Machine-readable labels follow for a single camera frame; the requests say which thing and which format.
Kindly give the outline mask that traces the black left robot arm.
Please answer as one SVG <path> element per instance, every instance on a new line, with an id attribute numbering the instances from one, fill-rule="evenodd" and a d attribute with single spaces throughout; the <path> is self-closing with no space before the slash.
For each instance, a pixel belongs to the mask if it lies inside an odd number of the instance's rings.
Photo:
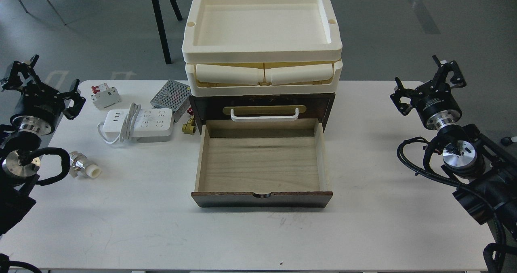
<path id="1" fill-rule="evenodd" d="M 36 201 L 29 196 L 35 185 L 51 185 L 68 174 L 69 153 L 61 148 L 41 148 L 41 137 L 55 131 L 61 115 L 69 120 L 76 118 L 86 102 L 78 91 L 79 80 L 67 92 L 43 83 L 34 69 L 38 59 L 35 55 L 25 63 L 15 60 L 1 80 L 3 90 L 21 94 L 10 123 L 1 126 L 1 234 L 17 225 L 35 205 Z M 42 155 L 59 156 L 61 172 L 40 179 Z"/>

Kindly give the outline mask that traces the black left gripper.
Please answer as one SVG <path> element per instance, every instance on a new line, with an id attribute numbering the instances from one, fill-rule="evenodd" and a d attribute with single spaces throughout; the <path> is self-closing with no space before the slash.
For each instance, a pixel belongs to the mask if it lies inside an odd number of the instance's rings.
<path id="1" fill-rule="evenodd" d="M 39 58 L 39 55 L 34 55 L 28 63 L 15 60 L 5 77 L 1 79 L 1 87 L 2 91 L 21 92 L 20 100 L 11 116 L 11 124 L 20 130 L 27 129 L 27 125 L 36 126 L 35 133 L 48 135 L 55 131 L 61 113 L 68 120 L 74 120 L 82 110 L 86 98 L 81 96 L 78 89 L 79 79 L 75 79 L 70 91 L 64 93 L 42 83 L 34 70 Z M 32 77 L 33 82 L 23 87 L 24 81 L 21 80 L 20 74 L 24 80 Z"/>

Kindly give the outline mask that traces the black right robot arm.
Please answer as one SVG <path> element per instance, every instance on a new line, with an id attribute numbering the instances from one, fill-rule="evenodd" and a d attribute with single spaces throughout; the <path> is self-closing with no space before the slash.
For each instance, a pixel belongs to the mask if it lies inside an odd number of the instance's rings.
<path id="1" fill-rule="evenodd" d="M 458 124 L 463 113 L 451 89 L 463 88 L 467 82 L 456 61 L 435 55 L 433 60 L 437 71 L 431 80 L 410 89 L 395 78 L 390 98 L 404 116 L 415 109 L 423 126 L 437 135 L 430 141 L 407 139 L 396 154 L 416 175 L 454 187 L 454 198 L 480 225 L 493 220 L 495 242 L 485 247 L 483 258 L 490 273 L 500 273 L 505 256 L 516 255 L 505 234 L 516 238 L 516 159 L 474 124 Z"/>

